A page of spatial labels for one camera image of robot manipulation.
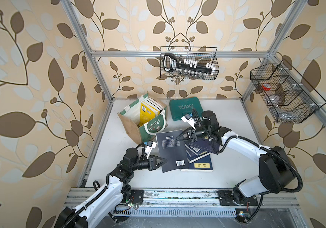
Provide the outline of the black cover book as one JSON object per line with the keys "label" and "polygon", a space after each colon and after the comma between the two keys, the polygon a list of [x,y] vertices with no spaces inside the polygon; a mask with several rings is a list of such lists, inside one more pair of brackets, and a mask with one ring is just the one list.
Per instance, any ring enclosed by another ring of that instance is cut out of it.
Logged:
{"label": "black cover book", "polygon": [[182,130],[176,130],[156,134],[160,157],[167,160],[162,166],[163,173],[189,167],[185,143],[177,140],[182,133]]}

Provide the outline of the yellow cartoon book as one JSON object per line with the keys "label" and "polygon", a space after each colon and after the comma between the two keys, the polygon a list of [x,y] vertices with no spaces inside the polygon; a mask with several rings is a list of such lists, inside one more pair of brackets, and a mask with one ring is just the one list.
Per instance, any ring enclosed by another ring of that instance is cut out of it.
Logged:
{"label": "yellow cartoon book", "polygon": [[162,105],[160,105],[157,101],[155,101],[154,99],[152,99],[152,98],[147,98],[147,100],[146,100],[148,103],[149,103],[149,105],[152,107],[152,108],[154,108],[159,114],[161,113],[161,111],[163,111],[164,110],[164,107],[162,106]]}

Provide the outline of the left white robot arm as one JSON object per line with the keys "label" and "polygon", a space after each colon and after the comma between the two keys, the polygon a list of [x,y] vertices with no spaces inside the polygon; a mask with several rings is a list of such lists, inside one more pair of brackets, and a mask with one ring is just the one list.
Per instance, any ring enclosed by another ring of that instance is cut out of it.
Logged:
{"label": "left white robot arm", "polygon": [[73,209],[66,207],[59,214],[55,228],[95,228],[118,205],[131,198],[129,182],[134,171],[153,171],[167,163],[167,159],[155,155],[139,156],[137,148],[126,150],[123,159],[107,174],[106,183],[94,194]]}

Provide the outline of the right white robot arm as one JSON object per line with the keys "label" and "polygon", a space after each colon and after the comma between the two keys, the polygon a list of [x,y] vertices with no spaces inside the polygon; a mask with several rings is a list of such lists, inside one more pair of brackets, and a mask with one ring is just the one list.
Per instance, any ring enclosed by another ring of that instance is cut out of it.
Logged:
{"label": "right white robot arm", "polygon": [[206,137],[214,154],[221,154],[226,148],[230,148],[258,165],[257,176],[243,180],[232,189],[230,197],[236,204],[242,205],[255,195],[296,193],[302,190],[302,177],[281,147],[261,145],[239,136],[231,129],[220,126],[212,111],[204,111],[199,115],[197,110],[193,109],[190,114],[182,117],[182,121],[190,127],[183,131],[177,140],[195,143]]}

